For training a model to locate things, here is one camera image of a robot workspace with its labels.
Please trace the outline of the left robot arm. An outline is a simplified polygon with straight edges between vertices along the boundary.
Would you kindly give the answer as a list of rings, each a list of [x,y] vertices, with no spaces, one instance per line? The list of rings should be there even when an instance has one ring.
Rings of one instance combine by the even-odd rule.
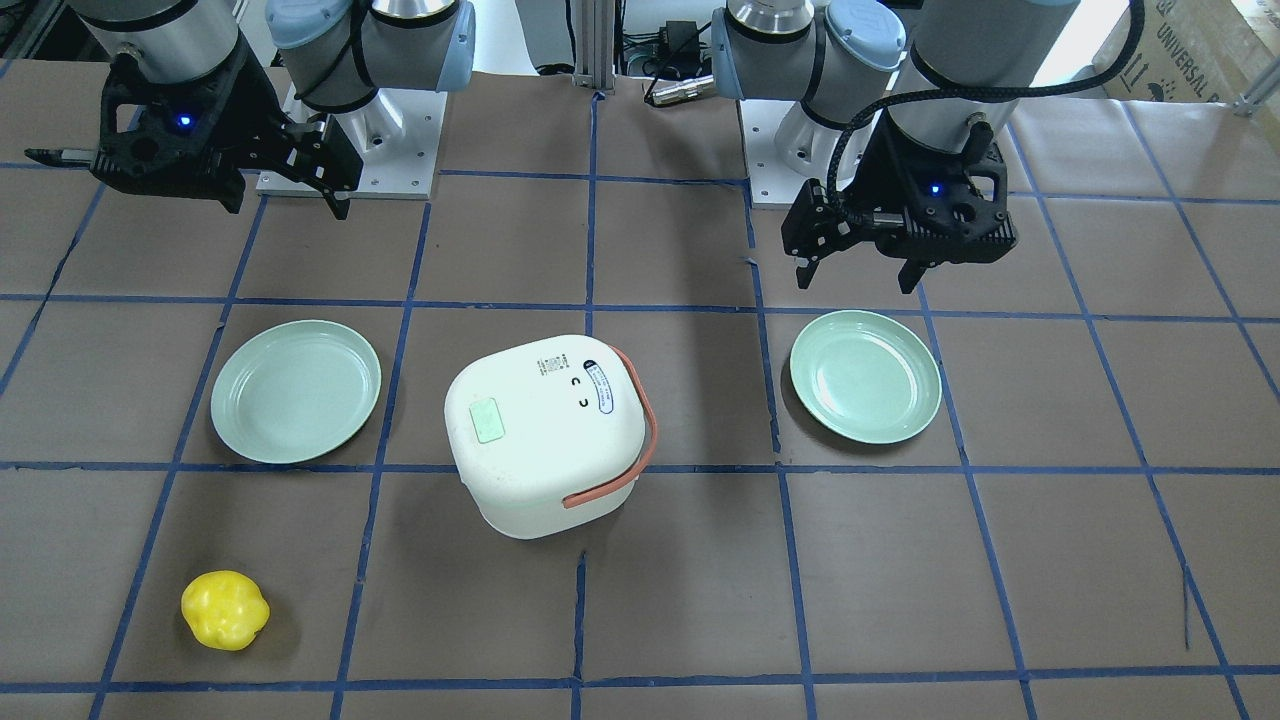
[[[911,293],[943,264],[1018,246],[997,135],[1074,1],[727,1],[709,28],[723,97],[777,100],[835,138],[803,167],[781,227],[808,288],[828,256],[872,243]]]

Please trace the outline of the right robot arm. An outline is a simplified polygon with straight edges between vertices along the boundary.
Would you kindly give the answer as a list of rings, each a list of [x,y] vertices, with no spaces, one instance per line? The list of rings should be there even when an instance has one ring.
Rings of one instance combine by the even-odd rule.
[[[282,101],[232,13],[216,1],[74,1],[111,54],[92,149],[28,149],[142,196],[237,213],[244,173],[265,193],[317,196],[337,219],[353,199],[429,199],[447,96],[468,85],[468,1],[269,1],[291,76]]]

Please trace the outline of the green plate near left arm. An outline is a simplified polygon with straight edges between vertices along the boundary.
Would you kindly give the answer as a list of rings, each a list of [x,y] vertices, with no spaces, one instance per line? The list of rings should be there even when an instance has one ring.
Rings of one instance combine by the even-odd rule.
[[[788,355],[805,410],[824,428],[864,445],[919,436],[942,402],[940,365],[900,322],[863,310],[809,322]]]

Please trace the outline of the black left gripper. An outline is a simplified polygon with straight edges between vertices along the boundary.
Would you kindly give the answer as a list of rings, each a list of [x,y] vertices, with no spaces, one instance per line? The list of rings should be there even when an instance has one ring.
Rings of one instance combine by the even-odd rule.
[[[996,263],[1012,251],[1019,234],[995,128],[979,114],[960,140],[956,152],[928,149],[882,111],[850,186],[829,199],[818,179],[808,179],[782,222],[797,287],[809,290],[820,260],[859,243],[904,261],[904,295],[932,268]]]

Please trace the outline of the green plate near right arm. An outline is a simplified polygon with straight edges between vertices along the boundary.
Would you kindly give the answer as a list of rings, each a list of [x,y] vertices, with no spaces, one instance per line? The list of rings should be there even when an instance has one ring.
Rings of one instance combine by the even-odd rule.
[[[305,319],[266,329],[221,366],[210,418],[221,442],[256,462],[294,464],[351,439],[381,388],[376,350],[337,322]]]

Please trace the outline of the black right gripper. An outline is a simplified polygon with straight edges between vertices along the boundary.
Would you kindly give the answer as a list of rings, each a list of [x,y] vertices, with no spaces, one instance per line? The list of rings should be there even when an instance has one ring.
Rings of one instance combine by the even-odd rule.
[[[361,151],[334,115],[294,123],[248,44],[239,40],[207,74],[174,85],[147,79],[141,53],[123,45],[100,100],[95,149],[26,149],[52,168],[86,169],[123,193],[211,200],[238,213],[243,170],[269,170],[349,215],[364,169]]]

